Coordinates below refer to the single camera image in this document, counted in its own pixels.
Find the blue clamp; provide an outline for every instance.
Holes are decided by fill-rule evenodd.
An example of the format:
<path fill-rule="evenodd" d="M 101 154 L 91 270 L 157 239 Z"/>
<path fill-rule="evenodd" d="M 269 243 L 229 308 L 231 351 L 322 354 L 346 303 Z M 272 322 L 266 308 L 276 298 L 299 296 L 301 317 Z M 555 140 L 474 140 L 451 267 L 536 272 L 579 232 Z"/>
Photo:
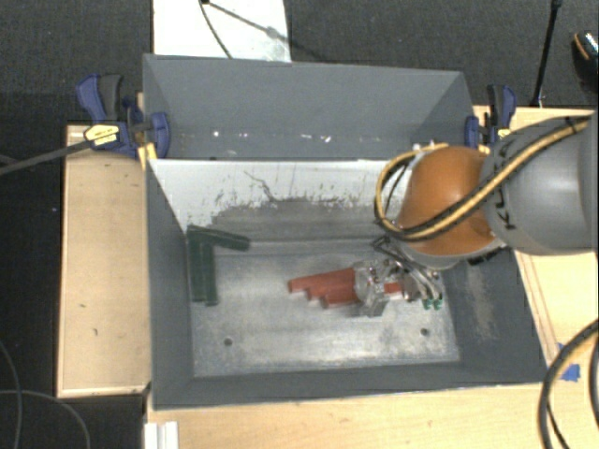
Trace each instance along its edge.
<path fill-rule="evenodd" d="M 109 123 L 110 128 L 104 132 L 99 130 L 97 134 L 106 135 L 109 138 L 90 140 L 93 150 L 105 150 L 117 152 L 130 158 L 138 157 L 139 143 L 134 135 L 143 132 L 146 141 L 149 136 L 153 137 L 158 158 L 165 158 L 170 145 L 170 128 L 168 126 L 167 114 L 164 112 L 153 113 L 149 123 L 144 123 L 143 113 L 132 98 L 119 97 L 119 89 L 123 77 L 120 75 L 99 76 L 96 73 L 85 77 L 76 86 L 77 99 L 83 109 L 92 117 L 94 125 Z M 126 111 L 126 122 L 120 121 L 120 106 Z"/>
<path fill-rule="evenodd" d="M 489 85 L 490 113 L 485 114 L 485 125 L 480 126 L 478 118 L 469 116 L 464 127 L 464 144 L 469 148 L 478 145 L 494 145 L 499 139 L 499 131 L 508 129 L 516 113 L 516 94 L 507 85 Z"/>

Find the black cable on floor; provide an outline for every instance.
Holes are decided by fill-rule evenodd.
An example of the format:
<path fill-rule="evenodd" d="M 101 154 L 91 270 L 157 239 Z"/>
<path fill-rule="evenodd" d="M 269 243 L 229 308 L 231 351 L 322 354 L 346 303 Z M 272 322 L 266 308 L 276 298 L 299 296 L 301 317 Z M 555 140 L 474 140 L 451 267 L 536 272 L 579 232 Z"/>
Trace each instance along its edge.
<path fill-rule="evenodd" d="M 12 362 L 12 357 L 10 357 L 10 353 L 8 352 L 7 347 L 0 340 L 0 351 L 4 355 L 5 360 L 8 362 L 8 367 L 10 368 L 10 372 L 12 373 L 12 379 L 15 385 L 14 394 L 17 397 L 17 424 L 15 426 L 15 442 L 13 444 L 14 449 L 19 449 L 21 445 L 21 430 L 22 430 L 22 388 L 21 381 L 19 380 L 19 374 L 17 373 L 17 368 L 15 368 L 15 363 Z"/>
<path fill-rule="evenodd" d="M 218 43 L 218 46 L 225 53 L 226 58 L 228 58 L 229 60 L 232 60 L 233 57 L 231 56 L 231 53 L 226 48 L 225 44 L 223 43 L 223 40 L 221 40 L 221 38 L 216 33 L 216 30 L 212 26 L 212 23 L 211 23 L 210 19 L 208 18 L 208 14 L 206 13 L 206 8 L 204 8 L 204 4 L 203 4 L 202 0 L 197 0 L 197 4 L 199 5 L 199 9 L 201 10 L 202 15 L 204 16 L 204 20 L 206 21 L 206 24 L 208 25 L 208 28 L 210 29 L 212 36 L 216 40 L 216 43 Z"/>

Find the plywood surface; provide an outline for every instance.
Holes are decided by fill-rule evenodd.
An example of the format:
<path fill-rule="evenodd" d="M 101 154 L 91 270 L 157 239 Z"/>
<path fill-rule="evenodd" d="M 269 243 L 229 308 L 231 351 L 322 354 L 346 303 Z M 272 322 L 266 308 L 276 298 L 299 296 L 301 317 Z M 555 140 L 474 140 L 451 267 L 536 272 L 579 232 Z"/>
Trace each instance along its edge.
<path fill-rule="evenodd" d="M 68 128 L 68 143 L 81 141 Z M 87 150 L 66 159 L 57 394 L 140 392 L 150 381 L 139 162 Z"/>

